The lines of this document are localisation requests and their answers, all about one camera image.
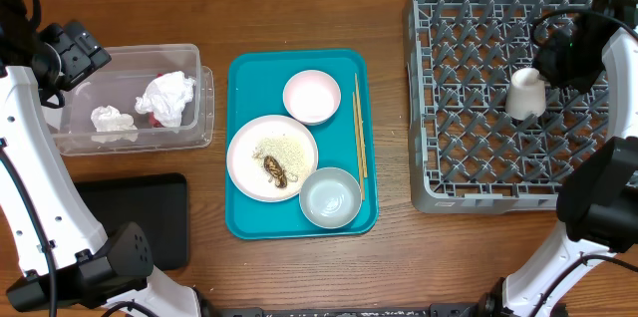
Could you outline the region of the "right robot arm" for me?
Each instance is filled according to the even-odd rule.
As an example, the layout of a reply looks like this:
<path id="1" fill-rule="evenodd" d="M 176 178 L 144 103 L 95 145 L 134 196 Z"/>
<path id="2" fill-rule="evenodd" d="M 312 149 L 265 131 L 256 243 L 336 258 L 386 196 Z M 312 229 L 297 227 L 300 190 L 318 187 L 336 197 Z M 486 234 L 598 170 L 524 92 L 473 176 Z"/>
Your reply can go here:
<path id="1" fill-rule="evenodd" d="M 518 120 L 542 109 L 540 84 L 586 93 L 608 82 L 605 144 L 574 170 L 558 192 L 558 221 L 516 272 L 501 278 L 468 316 L 563 316 L 559 300 L 602 262 L 637 242 L 637 0 L 592 0 L 572 8 L 575 30 L 554 31 L 539 44 L 531 67 L 510 80 L 506 110 Z"/>

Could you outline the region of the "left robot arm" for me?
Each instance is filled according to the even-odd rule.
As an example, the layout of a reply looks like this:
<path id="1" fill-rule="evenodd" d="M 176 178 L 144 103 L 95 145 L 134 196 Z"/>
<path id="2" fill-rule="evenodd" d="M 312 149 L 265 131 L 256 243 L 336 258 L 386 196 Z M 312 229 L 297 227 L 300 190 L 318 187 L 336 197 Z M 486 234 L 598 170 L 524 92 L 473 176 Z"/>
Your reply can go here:
<path id="1" fill-rule="evenodd" d="M 1 207 L 23 273 L 7 290 L 19 312 L 82 305 L 110 316 L 211 316 L 193 287 L 158 269 L 134 222 L 106 233 L 73 184 L 45 108 L 111 60 L 77 22 L 41 30 L 41 3 L 1 0 Z"/>

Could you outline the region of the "large white napkin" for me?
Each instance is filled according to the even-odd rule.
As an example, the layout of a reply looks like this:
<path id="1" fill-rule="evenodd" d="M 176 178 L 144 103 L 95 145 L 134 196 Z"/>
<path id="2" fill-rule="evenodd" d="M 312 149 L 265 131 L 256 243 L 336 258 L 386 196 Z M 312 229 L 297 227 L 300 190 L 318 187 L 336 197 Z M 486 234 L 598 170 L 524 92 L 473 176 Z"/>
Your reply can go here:
<path id="1" fill-rule="evenodd" d="M 138 114 L 153 114 L 166 128 L 177 128 L 185 105 L 193 100 L 194 86 L 195 79 L 183 71 L 160 75 L 136 97 L 135 110 Z"/>

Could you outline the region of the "white cup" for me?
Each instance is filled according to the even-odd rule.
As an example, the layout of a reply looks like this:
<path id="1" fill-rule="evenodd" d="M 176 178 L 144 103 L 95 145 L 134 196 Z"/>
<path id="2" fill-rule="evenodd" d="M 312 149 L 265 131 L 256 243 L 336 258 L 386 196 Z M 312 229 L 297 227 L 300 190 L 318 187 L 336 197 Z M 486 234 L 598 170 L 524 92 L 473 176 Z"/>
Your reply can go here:
<path id="1" fill-rule="evenodd" d="M 505 111 L 515 120 L 540 117 L 546 109 L 545 84 L 534 68 L 515 71 L 510 79 Z"/>

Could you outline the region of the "small white napkin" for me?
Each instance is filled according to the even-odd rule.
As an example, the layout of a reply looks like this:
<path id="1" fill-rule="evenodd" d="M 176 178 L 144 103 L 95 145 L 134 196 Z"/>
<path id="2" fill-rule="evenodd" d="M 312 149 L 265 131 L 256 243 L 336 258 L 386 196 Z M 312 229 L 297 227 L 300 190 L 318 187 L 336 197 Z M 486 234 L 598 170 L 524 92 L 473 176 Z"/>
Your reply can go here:
<path id="1" fill-rule="evenodd" d="M 92 136 L 92 140 L 105 144 L 119 140 L 135 142 L 138 139 L 134 118 L 129 114 L 122 114 L 113 106 L 97 107 L 91 113 L 91 121 L 100 133 L 115 132 L 114 135 Z"/>

